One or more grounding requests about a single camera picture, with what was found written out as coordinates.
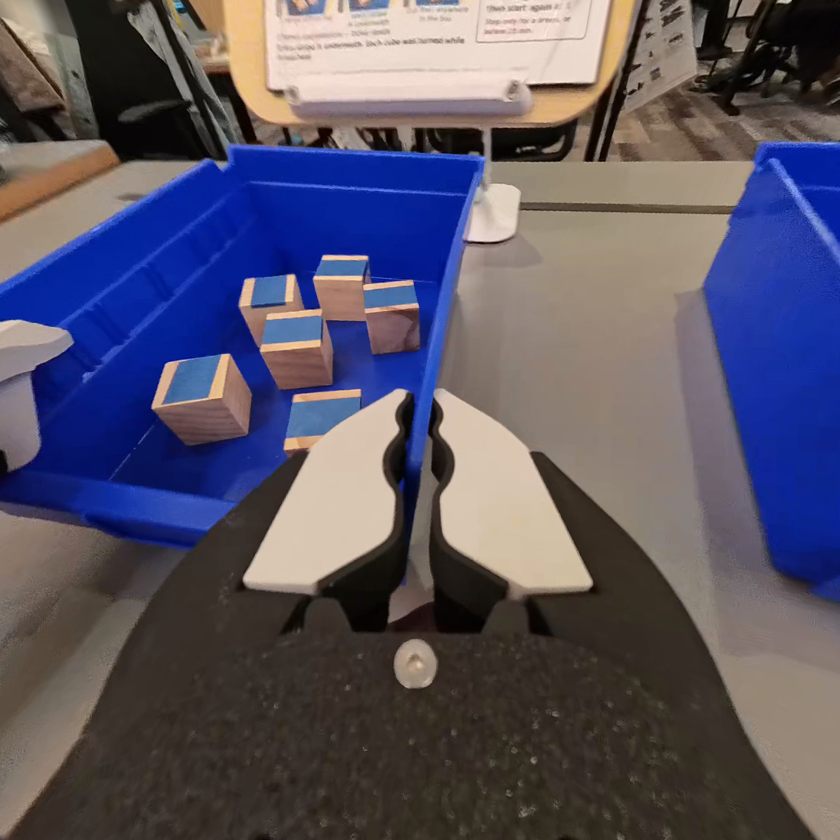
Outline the printed paper sign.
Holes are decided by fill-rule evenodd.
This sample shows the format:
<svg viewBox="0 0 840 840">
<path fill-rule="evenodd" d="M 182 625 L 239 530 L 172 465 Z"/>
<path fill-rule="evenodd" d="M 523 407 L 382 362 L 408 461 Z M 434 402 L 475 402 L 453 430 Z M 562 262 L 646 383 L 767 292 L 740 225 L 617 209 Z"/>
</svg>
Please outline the printed paper sign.
<svg viewBox="0 0 840 840">
<path fill-rule="evenodd" d="M 625 112 L 639 109 L 697 73 L 691 1 L 651 1 L 626 83 Z"/>
</svg>

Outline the cluster of wooden cubes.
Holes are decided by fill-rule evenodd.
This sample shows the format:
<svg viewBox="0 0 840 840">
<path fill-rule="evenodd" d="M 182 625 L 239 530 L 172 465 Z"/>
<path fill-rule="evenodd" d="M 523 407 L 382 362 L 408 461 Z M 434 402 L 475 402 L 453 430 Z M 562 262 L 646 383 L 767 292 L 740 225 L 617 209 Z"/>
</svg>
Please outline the cluster of wooden cubes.
<svg viewBox="0 0 840 840">
<path fill-rule="evenodd" d="M 374 280 L 365 255 L 324 255 L 312 283 L 318 306 L 305 308 L 292 274 L 249 278 L 239 310 L 280 391 L 333 383 L 331 322 L 363 322 L 371 352 L 419 350 L 419 300 L 413 280 Z M 245 437 L 253 396 L 230 353 L 167 363 L 152 412 L 187 446 Z"/>
</svg>

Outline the grey table brown edge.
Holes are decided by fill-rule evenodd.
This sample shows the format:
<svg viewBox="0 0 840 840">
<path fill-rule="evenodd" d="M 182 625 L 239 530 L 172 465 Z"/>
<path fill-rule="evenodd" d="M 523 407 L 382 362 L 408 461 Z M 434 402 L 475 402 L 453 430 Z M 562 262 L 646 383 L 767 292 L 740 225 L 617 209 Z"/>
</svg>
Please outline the grey table brown edge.
<svg viewBox="0 0 840 840">
<path fill-rule="evenodd" d="M 1 221 L 120 165 L 111 145 L 103 140 L 3 144 Z"/>
</svg>

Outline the white instruction sheet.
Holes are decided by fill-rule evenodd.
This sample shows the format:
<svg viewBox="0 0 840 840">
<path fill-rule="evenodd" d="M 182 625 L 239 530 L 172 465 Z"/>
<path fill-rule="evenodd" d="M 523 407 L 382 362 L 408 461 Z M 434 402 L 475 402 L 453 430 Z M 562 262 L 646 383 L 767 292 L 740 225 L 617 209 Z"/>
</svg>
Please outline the white instruction sheet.
<svg viewBox="0 0 840 840">
<path fill-rule="evenodd" d="M 611 8 L 608 1 L 268 1 L 268 88 L 300 77 L 455 71 L 588 85 Z"/>
</svg>

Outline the grey desk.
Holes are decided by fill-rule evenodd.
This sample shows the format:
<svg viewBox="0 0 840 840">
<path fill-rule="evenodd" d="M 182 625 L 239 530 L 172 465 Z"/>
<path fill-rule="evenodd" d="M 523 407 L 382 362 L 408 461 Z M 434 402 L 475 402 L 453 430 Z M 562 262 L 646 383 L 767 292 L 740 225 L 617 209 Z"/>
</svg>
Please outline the grey desk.
<svg viewBox="0 0 840 840">
<path fill-rule="evenodd" d="M 773 568 L 701 285 L 749 163 L 508 164 L 439 383 L 542 451 L 668 578 L 818 838 L 838 838 L 838 605 Z M 77 740 L 183 551 L 2 514 L 2 838 Z"/>
</svg>

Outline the instruction board on white stand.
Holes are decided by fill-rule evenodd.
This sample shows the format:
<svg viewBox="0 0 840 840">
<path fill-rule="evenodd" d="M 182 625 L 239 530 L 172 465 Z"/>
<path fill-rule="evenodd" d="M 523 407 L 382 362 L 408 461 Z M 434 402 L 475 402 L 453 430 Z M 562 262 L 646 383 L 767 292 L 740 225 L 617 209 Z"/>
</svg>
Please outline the instruction board on white stand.
<svg viewBox="0 0 840 840">
<path fill-rule="evenodd" d="M 247 108 L 260 119 L 290 128 L 447 128 L 459 130 L 543 129 L 585 116 L 614 81 L 626 55 L 637 16 L 637 3 L 612 2 L 601 65 L 590 86 L 532 87 L 532 106 L 522 115 L 390 114 L 367 109 L 360 114 L 299 115 L 277 92 L 268 89 L 265 3 L 223 2 L 227 55 L 234 85 Z"/>
</svg>

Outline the black metal frame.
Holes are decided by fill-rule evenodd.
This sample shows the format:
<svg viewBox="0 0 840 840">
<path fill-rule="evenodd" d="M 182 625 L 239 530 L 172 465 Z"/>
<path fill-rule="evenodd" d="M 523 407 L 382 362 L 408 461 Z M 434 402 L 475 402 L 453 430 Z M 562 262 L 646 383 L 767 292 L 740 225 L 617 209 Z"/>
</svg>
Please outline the black metal frame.
<svg viewBox="0 0 840 840">
<path fill-rule="evenodd" d="M 649 1 L 637 1 L 631 36 L 614 79 L 600 96 L 590 124 L 584 150 L 585 162 L 604 162 L 612 145 L 618 119 L 627 98 L 628 81 L 646 22 Z"/>
</svg>

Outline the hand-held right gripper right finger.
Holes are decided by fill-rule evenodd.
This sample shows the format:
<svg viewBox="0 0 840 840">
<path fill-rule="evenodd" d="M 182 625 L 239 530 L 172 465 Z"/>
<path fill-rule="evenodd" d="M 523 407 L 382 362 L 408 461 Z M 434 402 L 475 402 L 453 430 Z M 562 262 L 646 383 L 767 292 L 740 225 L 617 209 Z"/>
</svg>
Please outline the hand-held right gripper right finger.
<svg viewBox="0 0 840 840">
<path fill-rule="evenodd" d="M 444 632 L 476 633 L 498 604 L 578 595 L 594 582 L 534 453 L 497 420 L 435 391 L 429 568 Z"/>
</svg>

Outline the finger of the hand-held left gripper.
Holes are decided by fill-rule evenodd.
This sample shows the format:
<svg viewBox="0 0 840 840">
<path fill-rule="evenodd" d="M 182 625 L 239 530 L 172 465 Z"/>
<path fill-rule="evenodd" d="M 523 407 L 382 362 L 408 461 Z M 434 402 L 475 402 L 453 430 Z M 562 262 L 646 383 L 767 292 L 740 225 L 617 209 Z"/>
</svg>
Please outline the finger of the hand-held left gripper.
<svg viewBox="0 0 840 840">
<path fill-rule="evenodd" d="M 74 343 L 62 328 L 24 320 L 1 322 L 2 472 L 29 464 L 41 446 L 33 376 Z"/>
</svg>

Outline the blue plastic bin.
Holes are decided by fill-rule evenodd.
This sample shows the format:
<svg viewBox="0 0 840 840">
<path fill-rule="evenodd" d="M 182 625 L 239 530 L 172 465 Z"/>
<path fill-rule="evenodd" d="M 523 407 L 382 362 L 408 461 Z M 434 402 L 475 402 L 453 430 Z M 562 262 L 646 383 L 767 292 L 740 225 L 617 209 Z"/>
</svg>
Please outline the blue plastic bin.
<svg viewBox="0 0 840 840">
<path fill-rule="evenodd" d="M 331 323 L 334 386 L 364 406 L 414 394 L 404 498 L 415 501 L 463 236 L 484 165 L 465 155 L 239 145 L 3 283 L 2 320 L 74 343 L 33 383 L 41 446 L 2 478 L 2 509 L 189 550 L 286 461 L 291 394 L 277 390 L 238 310 L 244 281 L 312 278 L 325 255 L 368 256 L 375 281 L 412 280 L 421 348 L 373 355 L 362 323 Z M 230 353 L 251 432 L 188 447 L 152 411 L 165 363 Z"/>
<path fill-rule="evenodd" d="M 773 567 L 839 601 L 839 143 L 763 143 L 702 285 Z"/>
</svg>

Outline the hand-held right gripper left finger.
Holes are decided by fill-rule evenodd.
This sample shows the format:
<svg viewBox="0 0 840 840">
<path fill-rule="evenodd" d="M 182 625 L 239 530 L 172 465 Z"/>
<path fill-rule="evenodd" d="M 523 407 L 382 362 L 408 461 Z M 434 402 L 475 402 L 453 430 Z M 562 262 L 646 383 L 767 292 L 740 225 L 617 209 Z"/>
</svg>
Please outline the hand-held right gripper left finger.
<svg viewBox="0 0 840 840">
<path fill-rule="evenodd" d="M 354 631 L 383 632 L 408 558 L 403 480 L 414 396 L 394 389 L 304 456 L 243 576 L 246 593 L 336 601 Z"/>
</svg>

